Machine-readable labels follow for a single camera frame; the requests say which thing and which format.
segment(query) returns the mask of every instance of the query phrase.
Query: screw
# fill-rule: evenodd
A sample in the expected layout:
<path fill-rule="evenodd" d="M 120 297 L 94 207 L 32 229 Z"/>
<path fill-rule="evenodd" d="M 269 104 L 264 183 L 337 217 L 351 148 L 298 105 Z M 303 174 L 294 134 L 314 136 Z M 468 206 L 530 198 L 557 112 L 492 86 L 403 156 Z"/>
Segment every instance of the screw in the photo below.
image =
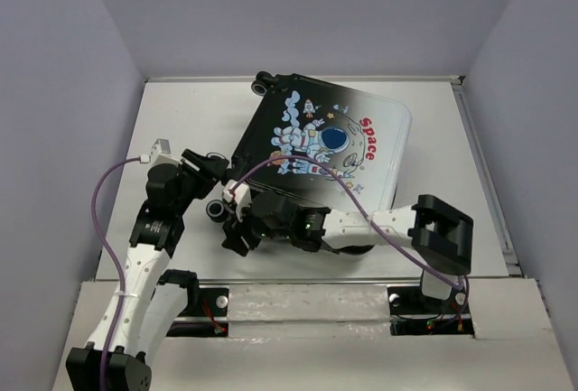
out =
<path fill-rule="evenodd" d="M 220 309 L 227 308 L 227 305 L 228 305 L 228 298 L 227 298 L 227 296 L 225 296 L 225 295 L 223 295 L 223 294 L 222 294 L 221 296 L 219 296 L 219 297 L 217 298 L 216 304 L 217 304 L 217 306 L 218 306 Z"/>

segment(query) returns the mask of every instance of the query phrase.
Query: purple cable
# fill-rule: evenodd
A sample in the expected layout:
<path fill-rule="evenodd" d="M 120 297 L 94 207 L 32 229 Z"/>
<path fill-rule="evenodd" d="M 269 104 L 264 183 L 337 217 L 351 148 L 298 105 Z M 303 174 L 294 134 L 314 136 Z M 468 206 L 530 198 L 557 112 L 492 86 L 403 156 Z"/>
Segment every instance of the purple cable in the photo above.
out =
<path fill-rule="evenodd" d="M 238 180 L 237 183 L 235 183 L 233 185 L 233 187 L 231 188 L 230 191 L 234 192 L 241 183 L 245 182 L 249 177 L 251 177 L 257 171 L 259 171 L 261 168 L 267 166 L 268 164 L 272 163 L 273 161 L 282 161 L 283 159 L 307 161 L 308 163 L 313 163 L 319 167 L 322 167 L 322 169 L 325 170 L 333 179 L 335 179 L 335 181 L 337 181 L 337 183 L 341 186 L 341 188 L 343 188 L 343 190 L 350 196 L 351 201 L 353 201 L 353 204 L 355 204 L 355 207 L 358 208 L 361 215 L 363 215 L 363 218 L 365 218 L 366 220 L 369 221 L 369 224 L 371 224 L 371 227 L 374 230 L 376 230 L 377 233 L 382 238 L 384 238 L 389 245 L 391 245 L 393 248 L 395 248 L 402 256 L 404 256 L 407 260 L 412 262 L 414 265 L 417 265 L 420 268 L 422 268 L 425 272 L 435 276 L 436 278 L 443 281 L 444 283 L 449 284 L 454 289 L 457 289 L 457 290 L 462 289 L 464 284 L 463 284 L 463 280 L 461 278 L 458 280 L 458 283 L 454 283 L 452 280 L 450 280 L 449 278 L 446 278 L 444 275 L 437 272 L 435 269 L 432 269 L 430 266 L 425 265 L 422 262 L 420 262 L 419 260 L 417 260 L 411 254 L 409 254 L 407 251 L 405 251 L 401 246 L 399 246 L 396 241 L 394 241 L 384 230 L 381 229 L 380 226 L 378 226 L 378 224 L 376 224 L 373 221 L 373 219 L 369 218 L 369 214 L 366 212 L 365 209 L 363 209 L 363 206 L 361 205 L 359 200 L 355 197 L 355 195 L 353 195 L 353 192 L 350 191 L 350 189 L 347 187 L 345 182 L 337 174 L 335 174 L 333 172 L 332 168 L 323 164 L 323 163 L 318 163 L 313 158 L 310 158 L 308 156 L 288 154 L 288 155 L 284 155 L 284 156 L 276 156 L 274 158 L 267 159 L 266 161 L 258 163 L 255 167 L 253 167 L 251 170 L 249 170 L 243 177 L 241 177 Z"/>
<path fill-rule="evenodd" d="M 102 227 L 100 226 L 100 223 L 98 222 L 97 197 L 98 197 L 98 192 L 100 191 L 100 188 L 102 187 L 102 184 L 105 182 L 105 180 L 110 175 L 110 173 L 112 173 L 117 168 L 122 167 L 123 165 L 126 165 L 127 163 L 136 163 L 138 161 L 140 161 L 140 158 L 130 158 L 130 159 L 127 159 L 126 161 L 123 161 L 121 163 L 117 163 L 117 164 L 113 165 L 112 167 L 110 167 L 102 175 L 102 177 L 98 181 L 97 187 L 94 189 L 94 192 L 92 194 L 92 200 L 90 202 L 90 212 L 92 214 L 92 225 L 94 226 L 94 229 L 97 231 L 97 235 L 98 235 L 98 238 L 100 239 L 100 242 L 102 242 L 102 246 L 106 249 L 106 251 L 110 255 L 110 258 L 112 258 L 112 261 L 115 264 L 115 268 L 117 269 L 117 272 L 118 272 L 118 286 L 119 286 L 119 290 L 121 293 L 123 293 L 126 289 L 125 272 L 123 271 L 123 266 L 121 266 L 120 262 L 118 261 L 117 255 L 113 251 L 112 247 L 108 244 L 105 232 L 102 229 Z M 117 308 L 115 309 L 115 314 L 112 318 L 112 321 L 110 322 L 110 328 L 108 328 L 107 337 L 105 338 L 105 344 L 102 347 L 102 354 L 100 356 L 100 370 L 99 370 L 99 376 L 98 376 L 100 391 L 107 391 L 106 379 L 107 379 L 108 347 L 110 346 L 110 341 L 112 340 L 112 335 L 115 333 L 115 329 L 117 328 L 118 319 L 120 318 L 120 313 L 123 310 L 124 302 L 125 302 L 125 297 L 122 295 L 118 296 Z"/>

